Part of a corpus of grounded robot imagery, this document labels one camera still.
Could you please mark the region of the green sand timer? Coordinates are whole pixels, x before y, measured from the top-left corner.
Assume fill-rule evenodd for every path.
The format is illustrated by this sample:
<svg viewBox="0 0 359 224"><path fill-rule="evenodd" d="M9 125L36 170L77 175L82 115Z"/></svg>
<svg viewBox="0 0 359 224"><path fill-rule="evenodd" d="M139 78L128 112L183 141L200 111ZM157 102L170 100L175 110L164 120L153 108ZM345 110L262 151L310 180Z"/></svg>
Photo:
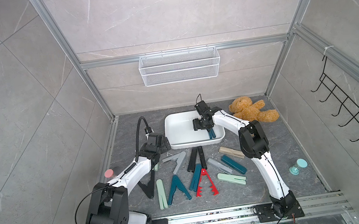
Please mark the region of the green sand timer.
<svg viewBox="0 0 359 224"><path fill-rule="evenodd" d="M292 175L298 175L300 171L308 167L308 162L305 159L297 159L294 165L289 168L289 172Z"/></svg>

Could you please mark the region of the pink sand timer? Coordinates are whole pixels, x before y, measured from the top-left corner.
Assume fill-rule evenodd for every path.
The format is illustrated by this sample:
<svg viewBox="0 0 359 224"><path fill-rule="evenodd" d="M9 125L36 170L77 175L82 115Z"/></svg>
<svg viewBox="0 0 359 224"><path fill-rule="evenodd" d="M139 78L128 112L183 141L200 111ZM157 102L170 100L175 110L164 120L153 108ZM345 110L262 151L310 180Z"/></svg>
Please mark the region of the pink sand timer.
<svg viewBox="0 0 359 224"><path fill-rule="evenodd" d="M114 177L114 171L112 169L106 170L104 173L104 177L107 179L111 179L112 177Z"/></svg>

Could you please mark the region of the grey closed pliers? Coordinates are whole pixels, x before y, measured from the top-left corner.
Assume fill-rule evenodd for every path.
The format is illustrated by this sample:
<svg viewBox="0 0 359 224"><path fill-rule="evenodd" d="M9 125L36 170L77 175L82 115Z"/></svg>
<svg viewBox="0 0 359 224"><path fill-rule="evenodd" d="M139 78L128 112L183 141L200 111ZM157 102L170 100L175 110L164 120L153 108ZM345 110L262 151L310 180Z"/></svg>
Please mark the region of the grey closed pliers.
<svg viewBox="0 0 359 224"><path fill-rule="evenodd" d="M233 170L232 168L226 166L226 165L223 165L222 163L220 163L219 161L213 159L213 158L209 158L207 160L207 163L209 165L211 165L212 167L215 167L217 169L219 169L221 172L223 173L227 173L227 174L232 174L233 173Z"/></svg>

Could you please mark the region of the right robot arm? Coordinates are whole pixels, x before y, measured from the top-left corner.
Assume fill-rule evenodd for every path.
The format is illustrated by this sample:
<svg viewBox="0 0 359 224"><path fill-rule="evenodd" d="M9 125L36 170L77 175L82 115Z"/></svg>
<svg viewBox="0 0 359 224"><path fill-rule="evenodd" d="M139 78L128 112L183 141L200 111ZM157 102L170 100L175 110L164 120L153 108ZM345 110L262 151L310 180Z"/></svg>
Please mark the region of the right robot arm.
<svg viewBox="0 0 359 224"><path fill-rule="evenodd" d="M194 106L199 118L193 120L193 129L210 131L215 125L222 126L239 137L244 156L250 158L268 186L272 201L271 211L278 219L298 216L300 209L294 193L283 181L269 152L269 141L258 121L247 121L226 113L219 107L211 108L201 100Z"/></svg>

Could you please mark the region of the dark teal pliers floor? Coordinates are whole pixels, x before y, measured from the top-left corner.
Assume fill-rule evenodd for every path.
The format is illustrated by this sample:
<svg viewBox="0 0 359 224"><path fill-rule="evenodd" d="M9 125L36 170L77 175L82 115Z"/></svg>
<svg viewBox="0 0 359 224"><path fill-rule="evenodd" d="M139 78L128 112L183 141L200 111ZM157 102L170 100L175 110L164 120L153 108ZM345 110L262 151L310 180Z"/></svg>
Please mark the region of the dark teal pliers floor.
<svg viewBox="0 0 359 224"><path fill-rule="evenodd" d="M236 170L237 172L239 172L240 174L245 175L247 172L247 168L242 166L241 164L239 164L238 162L232 160L230 157L223 155L221 157L221 161L223 163L225 163L226 165L228 165L230 168Z"/></svg>

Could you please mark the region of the beige wooden pliers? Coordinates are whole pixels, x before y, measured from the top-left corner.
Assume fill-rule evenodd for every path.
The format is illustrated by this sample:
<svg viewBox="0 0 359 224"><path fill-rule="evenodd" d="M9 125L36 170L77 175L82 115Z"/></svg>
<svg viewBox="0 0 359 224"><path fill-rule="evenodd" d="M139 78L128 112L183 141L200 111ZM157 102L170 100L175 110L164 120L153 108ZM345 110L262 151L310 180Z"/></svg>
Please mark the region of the beige wooden pliers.
<svg viewBox="0 0 359 224"><path fill-rule="evenodd" d="M235 158L241 158L241 159L245 158L245 155L242 151L234 150L232 148L220 146L218 152Z"/></svg>

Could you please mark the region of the aluminium frame rail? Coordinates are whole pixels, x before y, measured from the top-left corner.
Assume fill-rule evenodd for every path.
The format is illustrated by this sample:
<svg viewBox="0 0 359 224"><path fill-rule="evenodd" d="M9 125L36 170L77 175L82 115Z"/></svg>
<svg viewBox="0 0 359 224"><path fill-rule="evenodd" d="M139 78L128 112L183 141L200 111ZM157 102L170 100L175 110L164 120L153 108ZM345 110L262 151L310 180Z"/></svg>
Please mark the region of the aluminium frame rail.
<svg viewBox="0 0 359 224"><path fill-rule="evenodd" d="M87 72L81 67L81 62L79 58L77 57L77 55L73 51L73 48L70 46L66 37L58 27L57 23L55 22L48 8L44 4L43 0L29 0L29 1L35 8L38 15L44 21L44 24L51 32L52 36L57 41L64 54L67 56L69 61L73 64L73 67L75 68L76 72L79 74L79 76L81 76L83 82L87 85L93 96L96 98L97 102L99 103L104 113L107 115L110 121L113 121L115 116L110 110L110 107L107 105L106 101L104 100L103 96L101 95L100 91L98 90L93 80L89 77Z"/></svg>

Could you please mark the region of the grey open pliers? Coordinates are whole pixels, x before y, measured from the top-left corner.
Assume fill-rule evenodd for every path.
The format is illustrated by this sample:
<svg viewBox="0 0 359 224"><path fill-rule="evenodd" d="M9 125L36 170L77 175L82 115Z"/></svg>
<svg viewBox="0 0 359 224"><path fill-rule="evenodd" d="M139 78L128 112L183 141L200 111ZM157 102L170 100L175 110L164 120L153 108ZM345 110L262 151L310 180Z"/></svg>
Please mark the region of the grey open pliers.
<svg viewBox="0 0 359 224"><path fill-rule="evenodd" d="M172 155L167 158L164 158L162 160L162 162L165 163L165 162L169 162L169 161L175 161L177 166L174 169L173 174L176 175L185 160L186 154L187 154L186 151L182 151L176 155Z"/></svg>

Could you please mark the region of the teal open pliers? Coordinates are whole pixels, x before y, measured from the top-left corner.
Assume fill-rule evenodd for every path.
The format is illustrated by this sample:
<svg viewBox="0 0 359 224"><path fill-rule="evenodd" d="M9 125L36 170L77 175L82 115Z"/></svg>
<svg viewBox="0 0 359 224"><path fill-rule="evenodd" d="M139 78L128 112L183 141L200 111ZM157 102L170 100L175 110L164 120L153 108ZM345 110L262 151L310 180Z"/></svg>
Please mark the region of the teal open pliers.
<svg viewBox="0 0 359 224"><path fill-rule="evenodd" d="M172 183L171 183L171 187L170 187L170 192L169 192L169 198L168 198L168 205L171 206L172 202L173 202L173 197L174 194L177 190L180 190L181 192L183 192L185 194L185 196L187 197L187 199L191 200L192 197L189 194L187 188L184 186L184 184L182 183L182 181L180 180L180 178L177 175L173 175L172 176Z"/></svg>

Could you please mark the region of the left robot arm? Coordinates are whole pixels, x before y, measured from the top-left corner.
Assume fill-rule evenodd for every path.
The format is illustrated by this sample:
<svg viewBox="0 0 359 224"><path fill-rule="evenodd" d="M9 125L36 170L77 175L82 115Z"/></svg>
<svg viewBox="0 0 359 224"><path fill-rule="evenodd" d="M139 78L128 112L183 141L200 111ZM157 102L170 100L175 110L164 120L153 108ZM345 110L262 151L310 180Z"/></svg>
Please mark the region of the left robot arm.
<svg viewBox="0 0 359 224"><path fill-rule="evenodd" d="M151 133L130 165L117 177L93 188L85 224L152 224L149 215L130 211L128 195L171 149L168 139Z"/></svg>

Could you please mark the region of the teal closed pliers centre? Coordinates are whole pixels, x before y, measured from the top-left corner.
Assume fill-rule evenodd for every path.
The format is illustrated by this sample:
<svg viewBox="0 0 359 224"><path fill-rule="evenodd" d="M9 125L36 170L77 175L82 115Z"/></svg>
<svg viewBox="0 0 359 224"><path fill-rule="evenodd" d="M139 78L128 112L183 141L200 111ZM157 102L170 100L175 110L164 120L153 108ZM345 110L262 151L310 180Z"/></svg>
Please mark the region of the teal closed pliers centre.
<svg viewBox="0 0 359 224"><path fill-rule="evenodd" d="M199 186L199 180L201 176L201 170L202 167L200 164L197 164L194 170L194 175L192 177L192 181L189 187L189 190L197 192L198 186Z"/></svg>

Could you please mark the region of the brown teddy bear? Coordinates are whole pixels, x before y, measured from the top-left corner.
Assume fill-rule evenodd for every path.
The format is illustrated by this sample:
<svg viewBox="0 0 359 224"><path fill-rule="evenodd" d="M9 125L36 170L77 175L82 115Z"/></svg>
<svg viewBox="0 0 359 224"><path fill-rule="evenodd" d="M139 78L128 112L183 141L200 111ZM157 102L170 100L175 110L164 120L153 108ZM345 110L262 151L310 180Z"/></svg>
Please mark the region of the brown teddy bear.
<svg viewBox="0 0 359 224"><path fill-rule="evenodd" d="M229 111L233 113L234 117L246 120L246 121L258 121L258 122L275 122L279 119L279 113L277 110L262 111L265 102L259 100L253 102L249 97L239 97L235 99L228 107Z"/></svg>

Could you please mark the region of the white storage box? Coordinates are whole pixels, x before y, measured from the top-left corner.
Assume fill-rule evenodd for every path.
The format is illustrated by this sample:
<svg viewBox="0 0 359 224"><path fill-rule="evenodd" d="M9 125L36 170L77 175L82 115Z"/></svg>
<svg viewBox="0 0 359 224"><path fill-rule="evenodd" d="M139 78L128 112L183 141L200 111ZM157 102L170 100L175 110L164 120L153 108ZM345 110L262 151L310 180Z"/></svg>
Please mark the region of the white storage box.
<svg viewBox="0 0 359 224"><path fill-rule="evenodd" d="M221 143L226 132L222 126L213 127L215 138L210 139L206 130L194 131L193 120L199 118L196 111L170 114L165 118L165 136L174 150Z"/></svg>

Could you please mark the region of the red open pliers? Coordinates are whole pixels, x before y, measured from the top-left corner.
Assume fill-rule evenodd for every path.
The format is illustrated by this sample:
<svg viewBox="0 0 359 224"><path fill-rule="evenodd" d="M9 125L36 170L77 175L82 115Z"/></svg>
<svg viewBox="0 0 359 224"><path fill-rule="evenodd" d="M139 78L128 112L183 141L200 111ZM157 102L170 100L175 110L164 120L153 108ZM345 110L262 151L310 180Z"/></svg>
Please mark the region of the red open pliers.
<svg viewBox="0 0 359 224"><path fill-rule="evenodd" d="M200 176L197 182L197 197L202 197L202 193L204 190L208 190L212 192L212 195L216 196L219 194L217 187L215 186L213 180L209 176L206 169L201 169Z"/></svg>

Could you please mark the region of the dark teal pliers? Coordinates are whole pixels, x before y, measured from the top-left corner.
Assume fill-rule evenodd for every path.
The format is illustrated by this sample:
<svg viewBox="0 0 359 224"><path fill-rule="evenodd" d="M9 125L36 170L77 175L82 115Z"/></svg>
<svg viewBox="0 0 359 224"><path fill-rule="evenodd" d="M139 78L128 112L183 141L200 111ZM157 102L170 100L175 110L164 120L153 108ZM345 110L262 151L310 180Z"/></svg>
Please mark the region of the dark teal pliers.
<svg viewBox="0 0 359 224"><path fill-rule="evenodd" d="M214 129L207 129L207 132L209 134L209 138L210 139L215 139L216 138L216 134L214 133Z"/></svg>

